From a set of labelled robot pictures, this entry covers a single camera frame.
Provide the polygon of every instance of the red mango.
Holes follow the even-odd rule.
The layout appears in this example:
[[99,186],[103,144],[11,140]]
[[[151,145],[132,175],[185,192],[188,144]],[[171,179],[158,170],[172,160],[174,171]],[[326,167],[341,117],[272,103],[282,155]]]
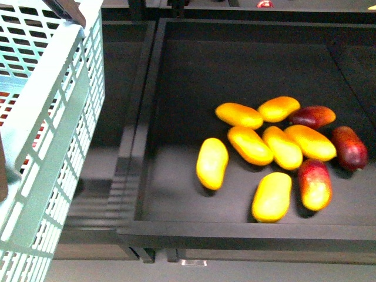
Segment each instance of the red mango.
[[327,207],[332,198],[329,171],[324,162],[307,159],[299,167],[298,181],[303,205],[315,212]]
[[335,113],[325,106],[309,106],[293,112],[288,120],[295,125],[318,129],[335,121]]
[[331,141],[337,149],[338,162],[341,167],[354,172],[367,165],[367,147],[350,127],[340,126],[334,129]]

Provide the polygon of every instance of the mango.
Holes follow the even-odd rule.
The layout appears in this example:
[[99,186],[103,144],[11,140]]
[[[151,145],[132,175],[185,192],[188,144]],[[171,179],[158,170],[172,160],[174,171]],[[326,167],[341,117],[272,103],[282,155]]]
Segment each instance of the mango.
[[264,102],[257,111],[265,122],[281,122],[297,109],[300,109],[298,100],[280,96]]
[[291,125],[284,130],[300,147],[304,156],[326,162],[336,157],[334,145],[320,132],[305,125]]
[[265,166],[273,161],[272,151],[252,128],[234,126],[227,137],[245,161],[258,166]]
[[332,198],[329,171],[324,162],[308,159],[298,170],[298,181],[303,205],[312,211],[327,207]]
[[196,174],[201,184],[210,190],[221,188],[228,162],[229,153],[222,141],[217,138],[206,139],[201,145],[196,163]]
[[292,180],[282,172],[272,172],[261,179],[252,202],[252,216],[263,223],[282,219],[290,205]]
[[341,167],[354,172],[367,165],[367,147],[352,128],[340,126],[334,129],[331,141],[337,149],[338,162]]
[[325,106],[309,106],[293,112],[288,120],[295,125],[318,129],[335,121],[335,113]]
[[260,128],[263,123],[261,114],[253,108],[237,103],[224,103],[216,108],[216,116],[232,126]]
[[297,169],[303,162],[298,144],[279,127],[268,127],[263,133],[263,140],[273,152],[274,161],[283,169]]

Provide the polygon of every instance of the black tray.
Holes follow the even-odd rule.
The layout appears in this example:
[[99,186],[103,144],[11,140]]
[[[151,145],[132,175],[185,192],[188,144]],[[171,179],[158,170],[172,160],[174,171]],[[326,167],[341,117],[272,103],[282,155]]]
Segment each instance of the black tray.
[[[131,161],[129,189],[137,196],[126,205],[135,213],[119,234],[149,247],[350,250],[371,253],[368,263],[375,262],[374,28],[162,19],[135,136],[145,151]],[[276,224],[259,224],[250,216],[254,191],[262,177],[281,169],[246,163],[214,109],[224,102],[257,108],[282,95],[332,108],[337,120],[320,131],[329,136],[337,126],[351,126],[369,148],[370,163],[350,174],[329,162],[333,200],[314,216],[299,203],[296,174],[289,173],[288,213]],[[215,194],[195,174],[208,137],[220,138],[230,154]],[[137,176],[140,182],[133,181]]]

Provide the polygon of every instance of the basket handle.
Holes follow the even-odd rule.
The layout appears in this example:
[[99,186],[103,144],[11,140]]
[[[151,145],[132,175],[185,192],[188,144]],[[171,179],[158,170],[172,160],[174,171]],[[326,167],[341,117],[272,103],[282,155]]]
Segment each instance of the basket handle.
[[50,7],[58,17],[67,20],[72,19],[74,22],[85,28],[86,19],[74,0],[43,0],[43,2],[46,3],[46,5]]

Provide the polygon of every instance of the perforated basket wall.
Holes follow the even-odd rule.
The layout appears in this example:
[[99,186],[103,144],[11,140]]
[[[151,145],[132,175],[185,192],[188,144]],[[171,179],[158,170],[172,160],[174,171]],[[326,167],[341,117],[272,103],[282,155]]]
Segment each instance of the perforated basket wall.
[[102,0],[85,29],[42,1],[0,0],[0,281],[43,281],[102,108]]

